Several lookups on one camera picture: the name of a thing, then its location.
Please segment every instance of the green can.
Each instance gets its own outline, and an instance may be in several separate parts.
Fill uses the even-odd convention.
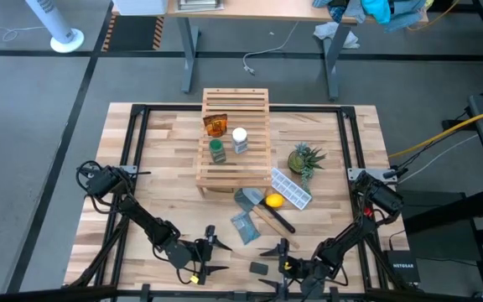
[[[225,149],[220,139],[212,139],[210,141],[210,153],[214,163],[224,163],[226,161]]]

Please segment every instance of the yellow lemon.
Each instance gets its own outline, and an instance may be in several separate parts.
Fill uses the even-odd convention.
[[[271,194],[266,197],[266,205],[271,207],[280,207],[284,203],[284,197],[280,194]]]

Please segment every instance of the black knife handle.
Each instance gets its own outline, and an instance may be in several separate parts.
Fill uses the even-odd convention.
[[[295,228],[291,224],[289,224],[288,221],[286,221],[281,216],[281,214],[277,213],[275,209],[273,209],[271,206],[268,206],[266,201],[260,201],[260,204],[263,205],[266,208],[266,210],[272,213],[273,217],[275,217],[275,219],[277,219],[283,225],[283,227],[285,227],[289,232],[293,234],[295,233]]]

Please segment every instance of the desk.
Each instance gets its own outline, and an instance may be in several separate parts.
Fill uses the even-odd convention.
[[[185,240],[194,240],[204,235],[207,225],[216,226],[218,238],[234,251],[214,249],[210,265],[226,265],[230,269],[214,272],[206,280],[206,285],[182,285],[176,278],[175,270],[169,263],[154,258],[151,245],[143,230],[130,223],[126,249],[123,256],[122,273],[119,289],[139,290],[142,284],[150,284],[151,290],[165,291],[233,291],[272,292],[273,289],[259,281],[262,277],[249,273],[249,263],[257,261],[269,265],[266,279],[279,281],[277,260],[260,258],[259,253],[275,247],[279,242],[277,233],[264,221],[251,214],[258,231],[262,234],[257,240],[244,246],[230,218],[241,212],[232,198],[232,194],[209,192],[206,198],[195,188],[196,156],[202,118],[199,105],[170,106],[166,111],[151,111],[148,118],[148,130],[144,138],[140,170],[152,174],[140,175],[135,196],[153,216],[173,222],[182,232]],[[324,170],[316,171],[310,187],[314,199],[305,210],[300,211],[289,202],[285,202],[279,211],[293,226],[296,233],[293,238],[301,248],[292,248],[292,256],[309,258],[317,244],[327,237],[333,237],[352,222],[352,210],[348,182],[345,176],[345,158],[352,158],[356,164],[356,147],[353,143],[351,124],[345,123],[345,130],[339,127],[338,115],[325,112],[332,106],[287,106],[293,112],[278,112],[278,105],[271,105],[270,128],[272,139],[272,164],[286,175],[291,175],[288,166],[288,154],[299,141],[323,148],[327,159],[321,161]],[[100,164],[119,165],[125,133],[132,104],[112,103],[101,135],[96,160]],[[355,107],[356,125],[366,166],[385,169],[389,163],[383,142],[377,111],[374,106]],[[343,152],[341,133],[347,137],[345,146],[349,153]],[[138,138],[133,138],[134,153]],[[96,213],[91,203],[86,200],[81,213],[80,224],[72,248],[70,262],[65,275],[65,282],[76,279],[99,251],[105,231],[107,216]],[[382,226],[379,236],[382,244],[395,232],[403,230],[402,219],[388,226]],[[393,238],[397,249],[408,249],[405,235]],[[341,293],[364,293],[361,277],[359,249],[352,248],[345,255],[345,270],[350,286],[339,287]],[[370,251],[367,251],[372,286],[378,285],[376,265]],[[107,263],[107,279],[110,278],[113,257]],[[182,279],[189,275],[182,273]],[[292,292],[298,292],[298,286],[292,286]]]
[[[246,19],[275,19],[292,21],[332,21],[327,8],[314,8],[310,0],[223,0],[225,9],[218,11],[207,11],[198,13],[177,13],[177,0],[169,0],[167,13],[164,16],[177,17],[182,45],[184,47],[185,63],[184,77],[182,80],[182,91],[190,92],[191,78],[193,76],[193,65],[195,62],[195,51],[199,38],[199,29],[190,26],[188,18],[246,18]],[[113,6],[113,14],[119,14],[116,6]],[[369,23],[375,23],[372,17],[366,18]],[[419,24],[426,24],[428,16],[423,13]],[[336,30],[332,43],[325,39],[324,59],[325,75],[327,80],[328,95],[331,101],[339,96],[338,76],[335,62],[342,50],[345,39],[350,28],[356,26],[356,20],[344,16],[340,26]]]

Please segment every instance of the potted plant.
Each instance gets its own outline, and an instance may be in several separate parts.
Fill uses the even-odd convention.
[[[310,148],[307,143],[298,143],[295,150],[288,156],[288,167],[290,170],[301,175],[301,187],[310,194],[309,180],[314,176],[314,168],[323,169],[319,164],[320,160],[325,159],[325,155],[318,156],[321,148]]]

